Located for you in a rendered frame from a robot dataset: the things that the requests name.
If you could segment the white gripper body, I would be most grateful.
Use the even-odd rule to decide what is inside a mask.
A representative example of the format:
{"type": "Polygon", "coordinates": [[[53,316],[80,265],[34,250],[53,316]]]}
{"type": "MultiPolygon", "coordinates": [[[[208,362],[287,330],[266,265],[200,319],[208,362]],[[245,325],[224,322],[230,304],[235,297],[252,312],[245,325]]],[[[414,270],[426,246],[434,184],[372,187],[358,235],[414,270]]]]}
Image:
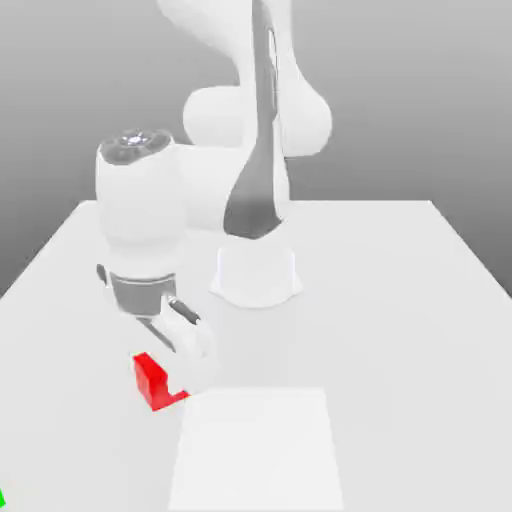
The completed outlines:
{"type": "Polygon", "coordinates": [[[205,321],[192,323],[169,307],[137,321],[148,332],[143,351],[167,373],[171,394],[198,394],[214,384],[219,367],[216,339],[205,321]]]}

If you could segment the small red cube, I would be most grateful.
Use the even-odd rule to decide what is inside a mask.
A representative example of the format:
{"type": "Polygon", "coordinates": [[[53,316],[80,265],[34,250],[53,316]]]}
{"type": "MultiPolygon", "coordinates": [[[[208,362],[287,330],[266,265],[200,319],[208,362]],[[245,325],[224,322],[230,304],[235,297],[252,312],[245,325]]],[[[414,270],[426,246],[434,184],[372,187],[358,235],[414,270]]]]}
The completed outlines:
{"type": "Polygon", "coordinates": [[[132,359],[138,391],[153,412],[191,396],[179,375],[165,369],[149,353],[138,353],[132,359]]]}

